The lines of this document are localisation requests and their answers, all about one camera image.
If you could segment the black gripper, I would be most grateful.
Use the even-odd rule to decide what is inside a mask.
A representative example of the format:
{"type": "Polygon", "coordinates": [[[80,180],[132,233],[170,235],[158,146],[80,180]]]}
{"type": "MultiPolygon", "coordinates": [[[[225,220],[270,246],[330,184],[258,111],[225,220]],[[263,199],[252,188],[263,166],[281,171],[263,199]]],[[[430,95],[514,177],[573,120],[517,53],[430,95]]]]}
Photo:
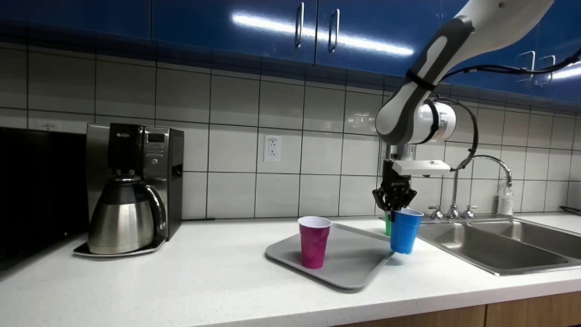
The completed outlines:
{"type": "Polygon", "coordinates": [[[394,171],[392,162],[383,164],[381,184],[372,191],[376,206],[385,213],[388,222],[394,222],[396,211],[410,209],[416,191],[410,188],[410,179],[394,171]]]}

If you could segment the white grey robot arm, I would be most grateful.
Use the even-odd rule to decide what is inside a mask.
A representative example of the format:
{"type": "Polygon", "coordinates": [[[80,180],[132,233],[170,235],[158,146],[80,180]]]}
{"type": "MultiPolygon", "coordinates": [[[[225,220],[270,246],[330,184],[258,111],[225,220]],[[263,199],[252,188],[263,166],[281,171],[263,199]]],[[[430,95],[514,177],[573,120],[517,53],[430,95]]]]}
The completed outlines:
{"type": "Polygon", "coordinates": [[[468,0],[459,13],[435,31],[416,59],[399,90],[376,117],[376,133],[386,144],[383,180],[372,197],[394,219],[416,197],[412,175],[446,175],[441,160],[412,160],[408,150],[446,140],[455,113],[430,100],[430,93],[457,64],[508,48],[528,35],[548,13],[553,0],[468,0]]]}

